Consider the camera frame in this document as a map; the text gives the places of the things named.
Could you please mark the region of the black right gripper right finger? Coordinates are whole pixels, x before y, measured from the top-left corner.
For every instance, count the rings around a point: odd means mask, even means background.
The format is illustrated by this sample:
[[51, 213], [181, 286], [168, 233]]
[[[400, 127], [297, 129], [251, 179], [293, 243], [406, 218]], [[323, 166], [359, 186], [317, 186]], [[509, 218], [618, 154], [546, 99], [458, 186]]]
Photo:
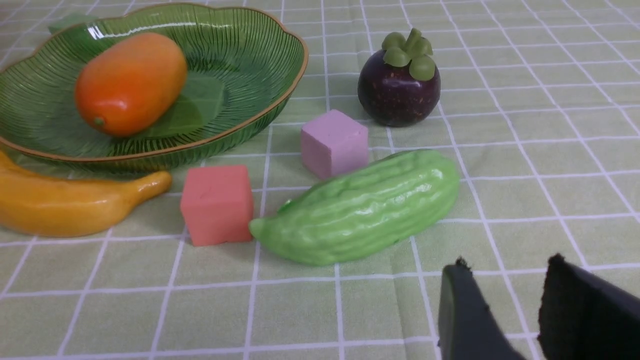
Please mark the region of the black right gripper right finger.
[[548, 360], [640, 357], [639, 298], [560, 254], [548, 259], [538, 326]]

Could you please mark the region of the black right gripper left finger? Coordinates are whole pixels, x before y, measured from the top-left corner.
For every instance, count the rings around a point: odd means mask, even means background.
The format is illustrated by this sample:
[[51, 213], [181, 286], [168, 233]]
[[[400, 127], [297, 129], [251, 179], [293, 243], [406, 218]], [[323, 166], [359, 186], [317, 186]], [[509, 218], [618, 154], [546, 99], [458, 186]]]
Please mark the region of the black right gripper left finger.
[[471, 267], [458, 257], [443, 267], [438, 346], [444, 360], [523, 360], [494, 319]]

